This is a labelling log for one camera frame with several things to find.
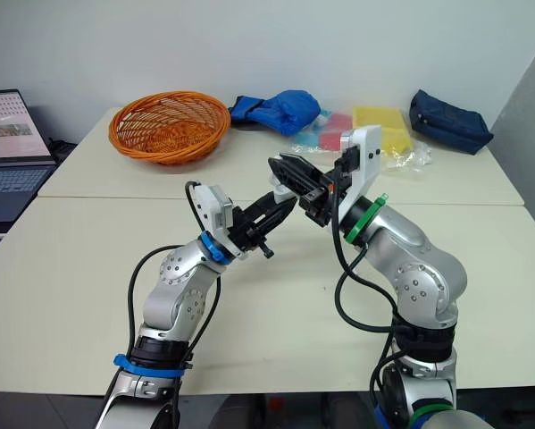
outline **laptop screen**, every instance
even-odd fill
[[[52,161],[19,91],[0,91],[0,164],[51,164]]]

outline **blue plastic bag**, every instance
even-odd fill
[[[284,136],[297,134],[320,112],[317,100],[298,90],[283,91],[268,100],[240,96],[230,107],[232,123],[259,122]]]

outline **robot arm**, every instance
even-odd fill
[[[432,413],[438,414],[424,429],[488,427],[473,415],[454,411],[452,344],[456,299],[466,284],[463,267],[385,206],[385,198],[372,202],[364,197],[380,170],[380,127],[345,133],[341,146],[342,157],[326,173],[299,156],[270,158],[274,191],[245,210],[219,187],[195,187],[197,213],[206,231],[164,259],[144,305],[138,340],[128,356],[115,361],[121,370],[96,429],[177,427],[179,419],[171,418],[174,407],[169,402],[189,367],[190,347],[199,334],[191,346],[189,342],[203,316],[207,291],[235,258],[244,259],[255,248],[266,257],[273,255],[265,235],[287,217],[296,200],[317,224],[332,225],[349,244],[368,248],[366,257],[397,295],[391,344],[397,358],[384,369],[378,407],[385,427],[420,427],[413,424]]]
[[[307,217],[320,226],[337,220],[345,241],[368,248],[367,259],[392,285],[397,307],[391,348],[399,357],[384,369],[377,412],[389,427],[411,427],[408,424],[419,418],[456,407],[456,299],[464,292],[467,278],[455,257],[436,248],[417,225],[385,206],[386,196],[374,202],[364,196],[378,173],[380,128],[343,134],[341,146],[343,156],[326,173],[297,156],[281,155],[269,163],[275,182],[297,195]],[[332,213],[333,197],[339,199],[337,214]],[[455,418],[458,422],[460,416],[443,421]],[[438,420],[442,417],[432,419],[432,428],[438,427]],[[487,426],[478,420],[479,427]]]
[[[179,416],[173,401],[201,335],[200,330],[194,337],[204,315],[207,291],[234,259],[244,259],[256,248],[271,257],[265,236],[285,220],[296,203],[292,195],[276,201],[269,192],[241,209],[218,186],[198,185],[194,192],[195,210],[205,231],[171,251],[160,265],[134,347],[114,360],[121,369],[107,392],[96,429],[177,427]]]

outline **green ring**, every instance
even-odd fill
[[[360,234],[360,232],[366,228],[366,225],[372,222],[372,219],[376,217],[378,211],[386,204],[387,199],[389,199],[387,194],[382,194],[376,198],[368,210],[364,212],[363,217],[361,217],[358,222],[355,223],[355,226],[353,226],[348,233],[347,237],[345,238],[348,244],[353,244],[358,234]]]
[[[412,418],[408,423],[407,429],[412,429],[412,425],[416,423],[416,420],[426,414],[433,413],[435,411],[447,411],[449,409],[454,409],[454,407],[448,404],[430,404],[424,405],[423,407],[419,407],[412,415]]]

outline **floor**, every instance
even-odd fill
[[[368,403],[367,393],[361,396]],[[183,397],[180,429],[205,429],[225,398]],[[283,406],[281,411],[271,412],[270,428],[322,429],[320,394],[269,395],[273,398],[282,399]],[[459,391],[458,403],[497,429],[535,429],[535,387]],[[0,429],[91,429],[100,406],[97,397],[0,392]],[[377,428],[369,422],[361,429]]]

